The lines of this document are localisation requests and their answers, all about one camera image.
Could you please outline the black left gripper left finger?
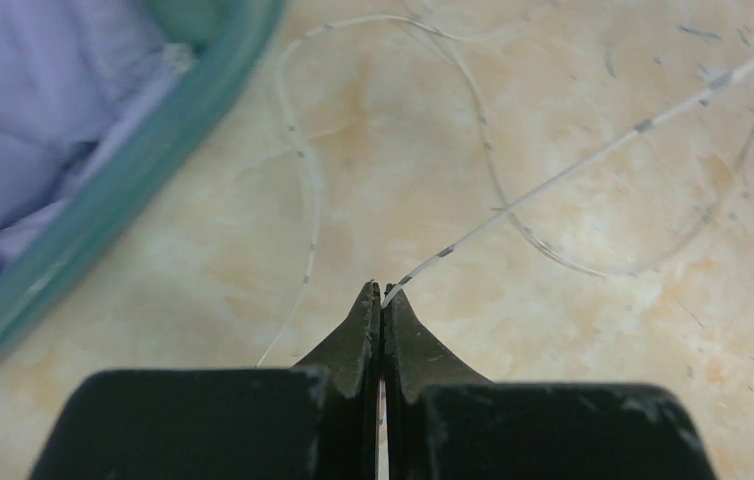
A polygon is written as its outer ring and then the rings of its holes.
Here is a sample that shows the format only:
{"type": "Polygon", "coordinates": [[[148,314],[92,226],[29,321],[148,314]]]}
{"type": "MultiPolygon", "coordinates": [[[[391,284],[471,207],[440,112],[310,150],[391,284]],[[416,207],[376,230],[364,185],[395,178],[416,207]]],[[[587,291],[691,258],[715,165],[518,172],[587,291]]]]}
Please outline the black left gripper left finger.
{"type": "Polygon", "coordinates": [[[303,359],[271,369],[123,369],[65,403],[35,479],[373,479],[380,293],[303,359]]]}

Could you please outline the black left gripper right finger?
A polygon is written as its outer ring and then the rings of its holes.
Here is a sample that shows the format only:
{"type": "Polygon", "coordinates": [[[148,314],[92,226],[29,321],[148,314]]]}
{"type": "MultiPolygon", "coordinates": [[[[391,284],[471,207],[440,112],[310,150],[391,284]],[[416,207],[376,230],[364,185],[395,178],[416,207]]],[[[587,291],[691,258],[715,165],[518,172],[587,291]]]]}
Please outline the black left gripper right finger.
{"type": "Polygon", "coordinates": [[[712,479],[695,423],[649,383],[495,382],[418,319],[383,308],[392,479],[712,479]]]}

